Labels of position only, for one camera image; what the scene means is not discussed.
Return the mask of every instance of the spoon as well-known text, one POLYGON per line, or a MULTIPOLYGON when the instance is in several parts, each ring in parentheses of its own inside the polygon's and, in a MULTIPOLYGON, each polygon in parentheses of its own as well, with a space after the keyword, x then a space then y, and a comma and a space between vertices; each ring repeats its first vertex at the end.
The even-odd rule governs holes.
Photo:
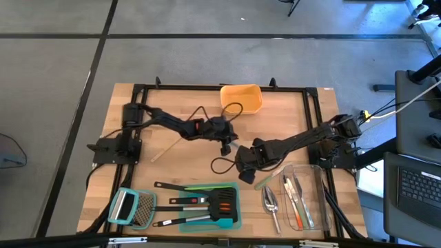
POLYGON ((274 196, 273 191, 268 187, 264 186, 262 188, 262 204, 263 209, 268 213, 272 214, 274 219, 274 224, 276 225, 277 234, 280 234, 280 224, 278 223, 277 219, 277 211, 278 211, 278 203, 277 198, 274 196))

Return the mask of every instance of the concrete floor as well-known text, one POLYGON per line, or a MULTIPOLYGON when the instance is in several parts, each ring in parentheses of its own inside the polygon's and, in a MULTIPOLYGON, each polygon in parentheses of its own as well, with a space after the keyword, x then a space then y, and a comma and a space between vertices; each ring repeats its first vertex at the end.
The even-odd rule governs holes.
MULTIPOLYGON (((111 1, 0 2, 0 32, 100 33, 111 1)), ((276 0, 120 1, 111 33, 418 34, 403 2, 301 1, 291 18, 276 0)), ((26 167, 0 170, 0 240, 32 235, 87 79, 96 39, 0 39, 0 132, 28 153, 26 167)), ((93 143, 115 83, 256 83, 334 87, 340 112, 376 110, 393 98, 371 86, 432 59, 419 40, 107 40, 48 235, 73 234, 93 143)), ((394 137, 391 118, 358 143, 394 137)))

